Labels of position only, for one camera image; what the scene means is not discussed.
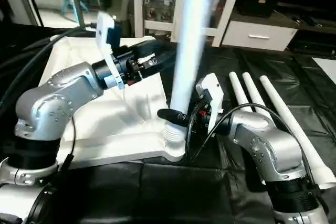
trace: white cabinet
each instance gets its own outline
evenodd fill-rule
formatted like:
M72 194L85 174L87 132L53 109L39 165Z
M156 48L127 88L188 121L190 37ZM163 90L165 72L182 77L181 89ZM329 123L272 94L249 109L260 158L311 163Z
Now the white cabinet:
M157 35L178 42L183 3L186 1L188 0L134 0L135 37ZM211 3L211 20L208 27L204 28L204 33L213 46L218 47L221 43L235 1L213 0Z

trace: drawer handle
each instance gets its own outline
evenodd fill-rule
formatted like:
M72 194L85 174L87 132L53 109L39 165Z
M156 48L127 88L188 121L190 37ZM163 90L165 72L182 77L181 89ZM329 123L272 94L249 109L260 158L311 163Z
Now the drawer handle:
M249 35L249 38L256 38L256 39L269 39L267 36L260 36L260 35Z

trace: white tapered pipe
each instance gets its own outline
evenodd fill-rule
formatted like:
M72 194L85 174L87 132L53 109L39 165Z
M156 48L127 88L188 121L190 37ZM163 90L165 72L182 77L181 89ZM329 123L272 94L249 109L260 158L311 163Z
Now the white tapered pipe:
M265 106L265 103L264 103L263 99L261 98L261 96L259 94L259 91L257 90L257 87L255 86L255 84L254 84L254 82L253 82L253 80L252 80L252 78L251 78L251 76L248 72L243 73L243 80L245 82L245 85L247 87L247 91L248 91L248 93L251 97L252 102ZM272 119L271 115L266 110L263 110L262 108L258 108L258 107L256 107L255 109L256 109L257 113L268 117L273 122L273 119Z
M320 189L328 189L336 186L336 178L329 167L322 161L321 157L309 141L300 124L296 121L286 104L278 94L272 83L266 76L261 76L260 81L263 84L268 96L270 97L274 107L279 115L292 130L294 136L300 142L303 151L307 157L315 182Z
M237 102L239 105L248 103L247 97L245 95L245 92L243 90L242 85L239 82L239 79L237 77L237 74L235 72L229 73L230 81L233 87L233 91L235 92ZM251 107L244 107L242 110L253 112Z
M180 43L177 47L170 109L187 113L204 47L204 27L209 22L211 0L187 0L183 3ZM167 123L166 146L178 149L185 144L185 128Z

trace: floor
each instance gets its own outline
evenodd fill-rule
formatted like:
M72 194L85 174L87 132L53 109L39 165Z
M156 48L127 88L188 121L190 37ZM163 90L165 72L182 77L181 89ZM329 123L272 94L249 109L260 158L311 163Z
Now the floor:
M39 13L45 27L72 28L78 26L73 12L62 15L59 10L39 9ZM109 8L107 13L115 15L118 19L119 8ZM84 23L96 23L98 11L83 12Z

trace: white drawer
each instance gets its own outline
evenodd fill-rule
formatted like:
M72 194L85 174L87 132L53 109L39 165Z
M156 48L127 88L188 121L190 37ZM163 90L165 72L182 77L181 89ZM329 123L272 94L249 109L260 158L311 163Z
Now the white drawer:
M231 21L222 44L284 51L297 29Z

